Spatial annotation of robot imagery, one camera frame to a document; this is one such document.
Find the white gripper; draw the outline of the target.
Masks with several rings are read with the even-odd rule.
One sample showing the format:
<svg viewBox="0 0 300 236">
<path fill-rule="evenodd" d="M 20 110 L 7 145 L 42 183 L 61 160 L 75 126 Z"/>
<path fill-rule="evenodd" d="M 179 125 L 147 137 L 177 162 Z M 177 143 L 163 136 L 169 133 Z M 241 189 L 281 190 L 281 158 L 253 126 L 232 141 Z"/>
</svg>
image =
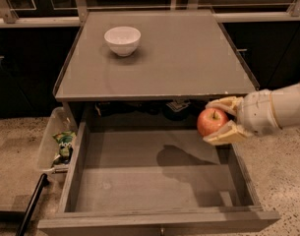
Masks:
<svg viewBox="0 0 300 236">
<path fill-rule="evenodd" d="M 217 108 L 237 115 L 237 124 L 228 121 L 218 131 L 203 137 L 212 146 L 243 142 L 253 135 L 267 136 L 280 130 L 268 89 L 247 94 L 244 98 L 228 96 L 207 103 L 206 108 Z"/>
</svg>

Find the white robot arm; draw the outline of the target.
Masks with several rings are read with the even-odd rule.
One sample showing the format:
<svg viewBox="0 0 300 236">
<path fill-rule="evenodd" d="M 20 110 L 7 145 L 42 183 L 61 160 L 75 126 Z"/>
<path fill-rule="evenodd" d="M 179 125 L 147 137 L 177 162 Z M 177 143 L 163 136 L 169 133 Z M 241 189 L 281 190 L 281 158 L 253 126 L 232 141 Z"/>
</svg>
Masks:
<svg viewBox="0 0 300 236">
<path fill-rule="evenodd" d="M 268 136 L 289 127 L 300 127 L 300 82 L 275 90 L 262 89 L 246 96 L 228 96 L 210 101 L 206 109 L 220 109 L 234 117 L 218 131 L 204 136 L 213 146 Z"/>
</svg>

